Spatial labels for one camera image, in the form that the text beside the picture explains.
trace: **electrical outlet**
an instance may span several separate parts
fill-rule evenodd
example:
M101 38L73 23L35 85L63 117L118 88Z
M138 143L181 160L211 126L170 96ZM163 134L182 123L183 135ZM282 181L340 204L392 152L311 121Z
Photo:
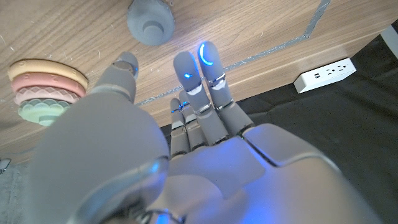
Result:
M346 58L323 67L304 72L296 81L294 86L298 93L313 90L315 88L341 81L356 72L351 59Z

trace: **glowing blue ring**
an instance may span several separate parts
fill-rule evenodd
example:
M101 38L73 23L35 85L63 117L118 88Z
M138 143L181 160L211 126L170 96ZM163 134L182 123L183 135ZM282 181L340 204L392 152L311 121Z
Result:
M205 60L205 58L203 58L203 48L205 48L205 44L202 44L202 45L200 46L200 51L199 51L199 53L200 53L200 58L201 58L202 62L205 63L205 64L207 64L207 65L213 65L213 62L208 62L208 61Z

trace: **black fabric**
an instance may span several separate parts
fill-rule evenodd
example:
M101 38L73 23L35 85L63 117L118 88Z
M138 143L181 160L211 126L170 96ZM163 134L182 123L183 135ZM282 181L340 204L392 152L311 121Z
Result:
M392 25L392 27L396 30L396 31L398 31L398 20L396 20L393 24L391 24Z
M357 72L341 82L302 94L286 85L238 104L256 125L323 151L385 223L397 223L398 60L378 36L352 61ZM170 126L162 130L170 142Z

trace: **fingertip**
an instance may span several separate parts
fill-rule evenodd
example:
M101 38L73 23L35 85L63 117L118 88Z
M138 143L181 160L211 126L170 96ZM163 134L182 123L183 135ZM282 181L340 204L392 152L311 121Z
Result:
M224 73L220 56L214 43L210 41L202 43L198 49L198 58L203 75L207 80L215 80Z
M180 52L174 58L174 70L185 90L192 90L201 83L199 71L190 52Z
M134 69L134 71L133 71L134 79L137 80L137 78L138 78L138 60L134 54L132 54L130 52L122 52L118 56L118 59L116 59L116 61L123 61L123 62L129 63Z
M172 98L170 100L170 109L171 111L179 110L181 108L180 100L177 98Z
M182 105L186 105L187 103L189 103L187 92L185 90L180 92L179 98Z

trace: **robotic hand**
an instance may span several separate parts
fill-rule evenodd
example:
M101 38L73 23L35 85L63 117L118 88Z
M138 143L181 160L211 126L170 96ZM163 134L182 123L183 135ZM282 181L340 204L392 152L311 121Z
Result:
M380 223L318 149L233 101L216 47L174 60L171 150L133 105L136 58L123 53L48 128L28 185L32 223Z

